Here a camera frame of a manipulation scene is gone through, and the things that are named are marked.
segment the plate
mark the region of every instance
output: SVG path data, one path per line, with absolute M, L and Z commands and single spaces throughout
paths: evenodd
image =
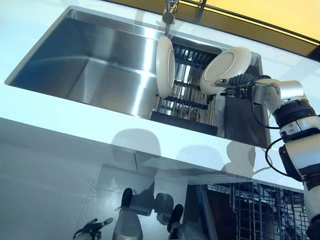
M 216 85 L 216 81 L 244 74 L 251 58 L 251 51 L 245 47 L 223 51 L 203 71 L 199 82 L 201 91 L 208 95 L 221 93 L 226 88 Z
M 156 83 L 159 95 L 167 98 L 173 90 L 175 80 L 175 52 L 170 39 L 161 36 L 156 48 Z

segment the countertop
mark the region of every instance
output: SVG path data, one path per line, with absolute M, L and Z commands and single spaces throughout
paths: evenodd
M 183 128 L 153 122 L 118 112 L 97 108 L 82 103 L 36 93 L 5 84 L 6 78 L 17 64 L 40 39 L 51 24 L 70 5 L 105 12 L 128 19 L 163 26 L 161 15 L 101 0 L 11 0 L 1 4 L 0 10 L 0 118 L 44 128 L 68 135 L 114 144 L 132 150 L 160 155 L 231 174 L 240 174 L 256 180 L 301 190 L 303 186 L 291 178 L 282 176 L 272 169 L 264 159 L 264 150 L 255 147 L 255 161 L 247 168 L 251 146 L 232 142 Z M 259 42 L 238 37 L 214 29 L 176 20 L 172 31 L 192 34 L 231 46 L 242 46 L 259 53 L 263 73 L 281 81 L 298 80 L 304 86 L 305 94 L 317 113 L 320 112 L 318 91 L 320 63 L 305 57 L 271 47 Z M 150 136 L 158 144 L 150 141 Z M 271 140 L 279 132 L 271 132 Z M 273 165 L 284 171 L 275 145 L 270 150 Z M 235 151 L 244 151 L 243 160 L 231 163 L 228 146 Z

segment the robotic arm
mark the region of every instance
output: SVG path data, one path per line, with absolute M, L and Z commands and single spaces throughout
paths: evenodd
M 304 186 L 307 235 L 311 240 L 320 239 L 320 117 L 309 105 L 300 82 L 239 75 L 215 84 L 231 86 L 225 95 L 249 98 L 252 105 L 264 105 L 272 113 L 284 141 L 279 154 L 286 176 Z

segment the silver robot arm segment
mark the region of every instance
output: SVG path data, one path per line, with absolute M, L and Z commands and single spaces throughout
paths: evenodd
M 280 128 L 279 154 L 289 177 L 303 182 L 311 240 L 320 239 L 320 117 L 309 105 L 298 81 L 259 79 L 251 92 L 265 105 Z

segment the metal wire rack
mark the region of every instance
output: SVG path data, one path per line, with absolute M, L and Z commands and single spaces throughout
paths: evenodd
M 214 126 L 215 95 L 200 91 L 199 80 L 216 54 L 173 43 L 175 77 L 172 93 L 159 99 L 158 113 Z
M 237 240 L 309 240 L 303 193 L 259 183 L 208 185 L 230 194 Z

